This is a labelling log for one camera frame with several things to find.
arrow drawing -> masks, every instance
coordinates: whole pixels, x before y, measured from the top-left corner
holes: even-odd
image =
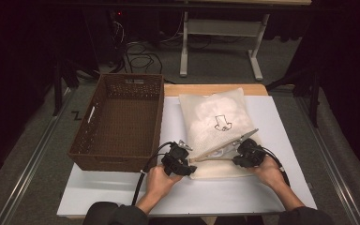
[[[231,127],[233,126],[233,123],[227,122],[225,115],[216,116],[216,121],[217,121],[217,125],[215,125],[216,130],[227,131],[231,129]]]

white desk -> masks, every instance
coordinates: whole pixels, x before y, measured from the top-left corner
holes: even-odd
[[[262,146],[270,149],[282,162],[291,186],[302,202],[316,208],[288,136],[271,97],[246,97],[247,113],[256,128]],[[165,97],[161,143],[186,140],[178,97]],[[62,201],[60,217],[82,218],[95,202],[131,204],[139,178],[133,172],[84,172],[74,164]],[[145,185],[142,185],[142,196]],[[152,217],[217,216],[272,214],[284,208],[275,193],[255,176],[191,180],[183,178],[172,192],[151,212]]]
[[[264,5],[299,5],[308,6],[311,0],[185,0],[188,2],[220,2],[236,4],[264,4]],[[188,75],[188,35],[214,35],[214,36],[235,36],[253,37],[255,44],[247,50],[247,55],[257,81],[263,79],[257,53],[262,43],[265,27],[268,23],[269,14],[265,14],[260,22],[245,21],[222,21],[222,20],[201,20],[190,19],[188,12],[184,12],[183,22],[183,48],[180,60],[180,77]]]

gray carpet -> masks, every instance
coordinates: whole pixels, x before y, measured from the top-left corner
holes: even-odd
[[[175,83],[255,83],[245,54],[244,45],[248,41],[249,39],[235,43],[218,42],[202,50],[190,49],[190,63],[186,79],[178,77],[179,46],[161,45],[160,49],[148,47],[147,53],[158,55],[163,65],[162,73],[165,78]],[[203,45],[200,41],[192,44],[196,48],[198,45]],[[278,39],[263,42],[258,54],[264,76],[262,83],[271,83],[283,75],[297,45],[298,41],[281,43]],[[147,69],[148,73],[159,73],[159,71],[160,65],[157,60]],[[144,73],[145,67],[135,68],[133,72]],[[80,87],[73,90],[73,97],[68,101],[68,105],[59,118],[50,141],[46,145],[45,154],[10,224],[82,224],[81,219],[71,220],[58,217],[56,211],[72,167],[67,150],[80,124],[79,120],[74,120],[76,115],[74,112],[79,112],[79,117],[83,116],[94,88],[94,82],[82,81]],[[320,146],[314,138],[313,130],[309,127],[305,113],[300,109],[297,99],[292,96],[290,90],[292,90],[291,87],[285,87],[270,95],[274,96],[294,152],[307,182],[311,184],[315,202],[318,208],[334,219],[336,224],[351,224],[323,163]],[[360,207],[360,165],[342,136],[341,130],[338,129],[323,93],[321,102],[323,103],[319,107],[319,131],[325,143],[333,150],[336,163]],[[30,119],[26,130],[0,172],[0,211],[8,200],[11,190],[14,189],[28,159],[37,148],[44,129],[53,118],[52,113],[53,91],[46,96],[46,103]],[[277,216],[264,216],[263,219],[265,224],[276,224],[278,220]]]

brown basket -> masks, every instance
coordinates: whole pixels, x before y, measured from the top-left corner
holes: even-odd
[[[161,75],[101,75],[67,154],[84,171],[139,172],[159,145],[163,99]]]

person's hand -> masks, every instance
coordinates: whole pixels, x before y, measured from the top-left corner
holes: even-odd
[[[247,168],[254,173],[263,184],[273,188],[275,185],[285,184],[282,173],[277,163],[269,156],[265,156],[264,161],[258,167]]]
[[[183,176],[180,175],[168,176],[164,172],[163,165],[157,165],[151,168],[147,174],[147,190],[144,196],[136,203],[136,206],[148,215],[154,206],[168,195],[174,184],[182,178]]]
[[[291,190],[291,187],[285,183],[279,166],[271,157],[265,156],[260,166],[247,168],[247,170],[257,175],[262,183],[274,190],[286,210],[292,211],[305,206]]]

